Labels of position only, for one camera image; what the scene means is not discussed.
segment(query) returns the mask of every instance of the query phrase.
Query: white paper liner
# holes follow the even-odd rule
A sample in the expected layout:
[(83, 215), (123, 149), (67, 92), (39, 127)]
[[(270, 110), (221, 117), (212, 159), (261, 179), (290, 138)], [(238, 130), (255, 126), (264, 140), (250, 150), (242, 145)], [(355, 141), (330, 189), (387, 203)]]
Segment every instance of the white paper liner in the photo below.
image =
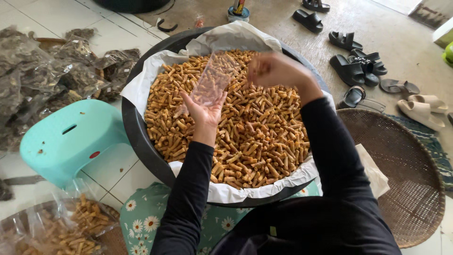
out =
[[(274, 51), (282, 52), (280, 42), (265, 34), (252, 25), (235, 21), (233, 23), (216, 27), (196, 39), (192, 39), (186, 49), (174, 53), (169, 50), (160, 51), (148, 59), (143, 64), (143, 70), (138, 74), (121, 92), (121, 95), (131, 101), (142, 118), (144, 118), (147, 100), (149, 96), (149, 88), (156, 79), (156, 76), (164, 71), (162, 64), (173, 65), (174, 63), (181, 64), (186, 62), (189, 56), (204, 56), (211, 53), (213, 50), (256, 50), (259, 52)], [(335, 111), (335, 104), (332, 95), (323, 91)], [(175, 176), (178, 175), (181, 169), (181, 162), (171, 162)], [(315, 177), (318, 177), (318, 171), (314, 164), (311, 154), (290, 176), (274, 182), (273, 185), (266, 185), (259, 188), (246, 188), (237, 190), (228, 184), (210, 183), (208, 202), (216, 203), (236, 203), (242, 202), (246, 197), (263, 198), (269, 197), (280, 192), (284, 187), (294, 187), (304, 184)]]

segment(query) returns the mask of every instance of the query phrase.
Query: white slide sandal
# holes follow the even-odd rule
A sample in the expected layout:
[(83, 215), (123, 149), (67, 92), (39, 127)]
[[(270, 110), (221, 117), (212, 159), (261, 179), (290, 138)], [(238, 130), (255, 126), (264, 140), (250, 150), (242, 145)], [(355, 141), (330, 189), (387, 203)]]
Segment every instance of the white slide sandal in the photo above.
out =
[(409, 118), (418, 121), (435, 131), (440, 131), (445, 127), (445, 123), (442, 120), (431, 114), (431, 106), (428, 103), (400, 100), (398, 101), (398, 107), (404, 114), (409, 116)]
[(429, 103), (431, 112), (435, 113), (444, 113), (448, 110), (448, 105), (436, 96), (412, 95), (407, 98), (407, 101)]

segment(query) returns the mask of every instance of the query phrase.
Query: person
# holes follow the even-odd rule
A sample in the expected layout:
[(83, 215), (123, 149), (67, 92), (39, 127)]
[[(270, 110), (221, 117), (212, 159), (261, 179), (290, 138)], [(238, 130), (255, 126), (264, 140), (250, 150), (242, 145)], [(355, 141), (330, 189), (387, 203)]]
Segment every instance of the person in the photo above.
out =
[[(249, 212), (213, 248), (223, 254), (401, 254), (380, 215), (351, 135), (329, 106), (312, 73), (282, 54), (253, 61), (266, 67), (249, 82), (296, 87), (302, 121), (321, 179), (323, 196), (287, 199)], [(196, 123), (193, 140), (170, 193), (151, 254), (195, 254), (207, 202), (217, 124), (226, 92), (206, 108), (182, 95)]]

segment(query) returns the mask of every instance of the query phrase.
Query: black clothing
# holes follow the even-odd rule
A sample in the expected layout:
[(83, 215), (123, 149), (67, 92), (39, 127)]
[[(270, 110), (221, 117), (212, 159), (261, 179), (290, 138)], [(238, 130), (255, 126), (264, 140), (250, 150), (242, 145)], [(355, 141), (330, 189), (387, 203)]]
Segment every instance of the black clothing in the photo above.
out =
[[(323, 197), (293, 198), (255, 208), (211, 254), (401, 254), (379, 213), (351, 135), (328, 100), (308, 103), (301, 115)], [(151, 254), (195, 254), (212, 154), (213, 148), (207, 145), (189, 145)]]

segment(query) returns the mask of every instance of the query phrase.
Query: stool handle hole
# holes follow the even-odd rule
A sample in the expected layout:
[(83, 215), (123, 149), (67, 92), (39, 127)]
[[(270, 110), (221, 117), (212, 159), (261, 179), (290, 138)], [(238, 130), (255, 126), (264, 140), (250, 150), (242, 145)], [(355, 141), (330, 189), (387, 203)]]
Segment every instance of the stool handle hole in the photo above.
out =
[(68, 129), (66, 129), (65, 131), (63, 131), (62, 135), (64, 135), (64, 134), (66, 134), (67, 132), (69, 132), (69, 131), (75, 129), (76, 127), (77, 127), (76, 124), (72, 125), (70, 128), (68, 128)]

